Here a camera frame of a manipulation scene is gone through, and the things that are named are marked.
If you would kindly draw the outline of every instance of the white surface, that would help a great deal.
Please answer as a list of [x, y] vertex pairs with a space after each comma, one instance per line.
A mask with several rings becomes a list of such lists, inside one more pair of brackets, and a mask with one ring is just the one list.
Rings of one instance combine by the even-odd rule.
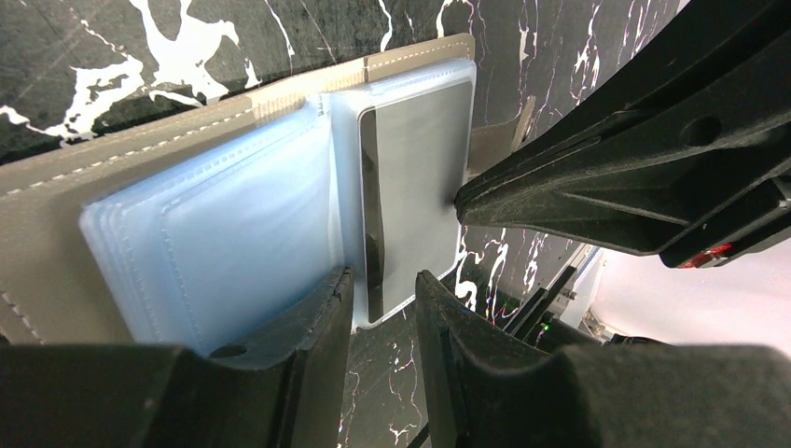
[[591, 309], [607, 326], [666, 343], [763, 343], [791, 356], [791, 240], [712, 269], [605, 257]]

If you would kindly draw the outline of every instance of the screw hole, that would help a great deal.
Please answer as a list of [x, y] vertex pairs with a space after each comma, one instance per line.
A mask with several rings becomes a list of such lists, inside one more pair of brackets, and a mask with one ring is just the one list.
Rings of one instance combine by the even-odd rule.
[[226, 345], [216, 349], [214, 352], [212, 352], [210, 357], [237, 357], [244, 355], [245, 353], [247, 353], [247, 349], [244, 348], [243, 345]]
[[681, 132], [681, 141], [688, 147], [707, 147], [722, 133], [716, 117], [705, 117], [689, 123]]

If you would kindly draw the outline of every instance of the marble surface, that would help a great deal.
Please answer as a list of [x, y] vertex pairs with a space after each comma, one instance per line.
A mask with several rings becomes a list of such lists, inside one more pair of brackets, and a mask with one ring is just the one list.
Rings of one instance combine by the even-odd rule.
[[[534, 96], [530, 140], [677, 8], [678, 0], [0, 0], [0, 164], [461, 32], [477, 42], [474, 126], [513, 119]], [[501, 324], [573, 246], [532, 231], [465, 229], [460, 269], [445, 281]], [[338, 446], [406, 446], [427, 420], [412, 307], [351, 344]]]

